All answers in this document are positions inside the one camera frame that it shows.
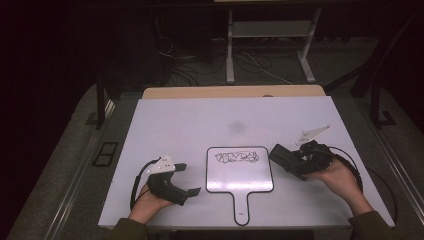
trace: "person's left hand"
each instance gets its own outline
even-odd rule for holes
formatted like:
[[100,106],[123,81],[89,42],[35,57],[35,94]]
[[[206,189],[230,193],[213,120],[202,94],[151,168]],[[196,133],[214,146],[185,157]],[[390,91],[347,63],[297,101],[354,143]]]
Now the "person's left hand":
[[142,224],[148,223],[162,208],[173,205],[174,203],[158,198],[153,195],[147,186],[141,188],[140,197],[134,204],[131,210],[129,219],[137,221]]

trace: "white tabletop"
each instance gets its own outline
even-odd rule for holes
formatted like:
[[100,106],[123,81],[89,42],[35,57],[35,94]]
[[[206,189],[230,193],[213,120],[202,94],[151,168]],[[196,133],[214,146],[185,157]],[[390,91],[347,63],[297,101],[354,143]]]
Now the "white tabletop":
[[[355,160],[364,194],[385,221],[394,226],[330,97],[142,99],[134,113],[124,148],[99,220],[113,227],[127,217],[135,176],[150,160],[169,154],[175,163],[187,163],[174,174],[175,186],[202,187],[184,206],[163,209],[151,229],[312,229],[350,226],[347,204],[323,183],[301,181],[271,162],[274,189],[248,197],[250,221],[234,221],[233,199],[206,190],[206,156],[211,147],[263,146],[279,143],[298,150],[302,131],[331,125],[318,143],[343,149]],[[141,183],[147,180],[143,174]]]

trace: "doodle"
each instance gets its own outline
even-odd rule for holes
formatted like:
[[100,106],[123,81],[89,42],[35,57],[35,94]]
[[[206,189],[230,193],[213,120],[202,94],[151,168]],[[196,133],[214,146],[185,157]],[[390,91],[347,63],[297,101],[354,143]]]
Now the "doodle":
[[240,151],[232,153],[217,153],[215,154],[216,160],[222,163],[229,162],[251,162],[255,163],[259,161],[259,157],[255,151]]

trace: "paddle handle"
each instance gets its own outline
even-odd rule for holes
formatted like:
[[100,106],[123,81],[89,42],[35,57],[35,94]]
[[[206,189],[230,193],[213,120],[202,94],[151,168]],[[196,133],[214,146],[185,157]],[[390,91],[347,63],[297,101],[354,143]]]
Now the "paddle handle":
[[249,202],[248,193],[233,193],[234,197],[234,219],[240,226],[245,226],[249,222]]

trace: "controller cable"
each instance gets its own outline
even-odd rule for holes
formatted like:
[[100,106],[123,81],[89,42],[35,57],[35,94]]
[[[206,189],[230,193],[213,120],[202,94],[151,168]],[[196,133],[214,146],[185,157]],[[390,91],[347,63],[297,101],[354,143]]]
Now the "controller cable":
[[346,160],[345,158],[343,158],[342,156],[340,156],[338,154],[334,154],[332,152],[326,152],[326,151],[316,150],[316,149],[309,150],[309,152],[326,154],[326,155],[332,156],[335,159],[339,160],[341,163],[343,163],[343,165],[345,165],[352,172],[352,174],[354,175],[354,177],[356,179],[356,182],[357,182],[357,184],[359,186],[359,189],[361,190],[361,192],[363,192],[363,185],[362,185],[361,174],[358,171],[358,167],[356,166],[355,161],[349,156],[349,154],[347,154],[345,151],[343,151],[343,150],[341,150],[339,148],[335,148],[335,147],[328,147],[328,148],[334,148],[334,149],[337,149],[337,150],[342,151],[343,153],[345,153],[350,158],[350,160],[352,161],[353,165],[350,164],[349,161]]
[[141,179],[141,175],[143,174],[144,170],[146,170],[146,168],[152,164],[155,164],[157,161],[159,161],[159,159],[156,160],[152,160],[150,162],[148,162],[146,165],[144,165],[144,167],[141,169],[140,173],[137,175],[137,177],[135,177],[134,180],[134,185],[133,185],[133,189],[131,192],[131,202],[130,202],[130,209],[132,209],[134,207],[135,202],[141,197],[143,196],[145,193],[147,193],[150,189],[147,189],[145,192],[141,193],[137,198],[137,190],[138,190],[138,185],[140,184],[140,179]]
[[[353,158],[347,153],[347,152],[345,152],[345,151],[343,151],[342,149],[340,149],[340,148],[336,148],[336,147],[328,147],[328,148],[332,148],[332,149],[336,149],[336,150],[338,150],[338,151],[340,151],[340,152],[342,152],[342,153],[344,153],[347,157],[349,157],[349,159],[352,161],[352,163],[355,165],[355,168],[356,168],[356,170],[358,170],[358,167],[356,166],[356,164],[355,164],[355,161],[353,160]],[[371,172],[371,173],[373,173],[375,176],[377,176],[377,178],[379,178],[380,179],[380,181],[385,185],[385,187],[387,188],[387,190],[389,191],[389,194],[390,194],[390,196],[391,196],[391,198],[392,198],[392,201],[393,201],[393,217],[392,217],[392,219],[393,219],[393,222],[395,223],[395,225],[396,225],[396,222],[397,222],[397,218],[398,218],[398,204],[397,204],[397,200],[396,200],[396,197],[395,197],[395,194],[394,194],[394,192],[393,192],[393,189],[392,188],[390,188],[390,186],[389,186],[389,184],[384,180],[384,178],[382,177],[382,176],[380,176],[376,171],[374,171],[373,169],[371,169],[371,168],[369,168],[369,167],[367,167],[367,166],[365,166],[365,168],[369,171],[369,172]],[[356,234],[355,234],[355,231],[353,231],[352,230],[352,234],[351,234],[351,236],[350,236],[350,240],[354,240],[355,239],[355,237],[356,237]]]

